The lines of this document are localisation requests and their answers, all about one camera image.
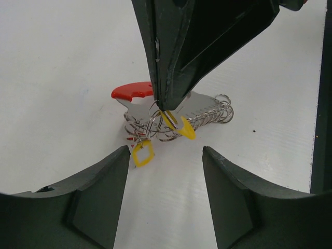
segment black frame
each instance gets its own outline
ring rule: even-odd
[[[327,0],[311,193],[332,189],[332,0]]]

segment keychain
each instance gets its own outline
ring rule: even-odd
[[[151,106],[132,103],[133,98],[153,96],[151,82],[136,82],[120,86],[111,94],[113,99],[128,110],[124,113],[127,141],[133,147],[132,157],[137,167],[148,164],[154,157],[151,139],[162,142],[185,136],[190,140],[196,138],[195,131],[208,123],[228,123],[234,116],[231,100],[224,94],[210,97],[190,92],[182,104],[174,111],[162,112],[156,102]],[[140,160],[138,153],[147,148],[149,155]]]

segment yellow key tag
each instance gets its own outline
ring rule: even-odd
[[[138,156],[137,153],[145,147],[148,147],[149,155],[148,155],[147,158],[140,161],[139,156]],[[152,148],[152,143],[151,143],[150,140],[144,140],[144,141],[142,141],[142,143],[138,143],[135,146],[135,148],[133,149],[133,152],[132,152],[133,160],[134,160],[134,163],[137,167],[143,167],[143,166],[147,165],[153,159],[154,155],[155,155],[155,153],[154,153],[154,150]]]
[[[172,119],[172,121],[177,125],[178,121],[171,114],[171,112],[170,111],[166,111],[166,112],[167,112],[168,116]],[[172,130],[177,131],[179,134],[181,134],[182,136],[185,136],[186,138],[188,138],[190,140],[194,140],[196,138],[195,130],[193,129],[193,127],[191,126],[191,124],[189,123],[189,121],[185,117],[181,116],[181,121],[183,123],[183,126],[180,129],[177,129],[176,127],[174,127],[171,124],[169,119],[166,117],[166,115],[162,111],[160,111],[160,115],[162,116],[162,118],[165,121],[166,125],[168,127],[170,127]]]

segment white surface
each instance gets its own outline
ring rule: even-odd
[[[266,31],[196,87],[236,112],[155,144],[130,170],[115,248],[216,248],[202,147],[263,178],[309,191],[326,0],[282,9]],[[124,144],[117,86],[149,80],[131,1],[0,2],[0,191],[36,191]]]

